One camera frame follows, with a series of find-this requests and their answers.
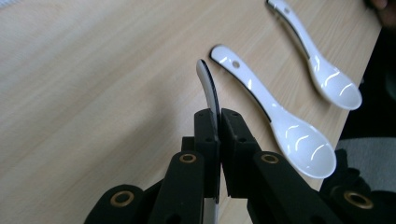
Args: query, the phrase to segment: light wood grain surface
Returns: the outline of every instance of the light wood grain surface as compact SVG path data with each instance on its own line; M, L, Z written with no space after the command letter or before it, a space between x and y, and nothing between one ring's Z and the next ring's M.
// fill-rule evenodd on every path
M327 59L359 84L380 26L362 1L289 0ZM193 114L221 107L279 152L244 88L208 58L238 53L275 98L335 146L347 111L314 89L304 55L262 0L21 0L0 9L0 223L82 223L106 190L163 178ZM321 180L304 179L314 189ZM221 187L220 223L250 223Z

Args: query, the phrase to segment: white ceramic spoon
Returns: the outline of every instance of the white ceramic spoon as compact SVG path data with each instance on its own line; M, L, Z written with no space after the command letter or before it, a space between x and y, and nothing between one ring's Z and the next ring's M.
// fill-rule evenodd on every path
M361 92L358 87L347 75L320 54L291 7L283 0L267 0L267 4L289 23L300 39L308 56L311 77L320 94L330 103L343 109L354 110L359 108L361 106Z
M234 75L256 98L271 123L275 138L290 164L313 178L332 174L336 158L332 145L312 125L283 108L248 66L230 49L215 46L210 57Z

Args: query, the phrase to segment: small hole on spoon handle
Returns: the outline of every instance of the small hole on spoon handle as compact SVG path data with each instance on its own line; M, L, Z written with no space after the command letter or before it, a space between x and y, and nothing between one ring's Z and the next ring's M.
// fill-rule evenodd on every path
M233 61L233 67L234 68L239 68L241 65L237 61Z

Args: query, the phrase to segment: tabletop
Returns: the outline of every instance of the tabletop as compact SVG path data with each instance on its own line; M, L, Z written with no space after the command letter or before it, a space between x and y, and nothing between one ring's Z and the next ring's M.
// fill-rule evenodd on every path
M289 0L322 54L360 84L380 25L363 1ZM315 90L305 56L262 0L21 0L0 8L0 222L82 223L120 184L161 180L193 115L207 108L204 59L220 107L239 112L262 150L268 119L209 58L238 53L289 112L337 144L348 111ZM302 178L319 189L320 179ZM219 223L251 223L227 198Z

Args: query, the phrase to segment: spoon handle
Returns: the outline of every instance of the spoon handle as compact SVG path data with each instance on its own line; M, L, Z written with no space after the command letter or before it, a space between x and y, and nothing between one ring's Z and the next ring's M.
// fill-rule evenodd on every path
M283 0L267 0L267 4L272 7L279 15L281 15L289 26L293 29L294 33L298 36L301 44L304 47L308 59L315 56L320 56L320 52L312 41L311 36L305 30L303 24L300 22L297 15L292 8Z
M270 121L276 118L279 109L284 110L244 61L232 50L223 45L217 45L211 50L210 57L228 70L250 91Z

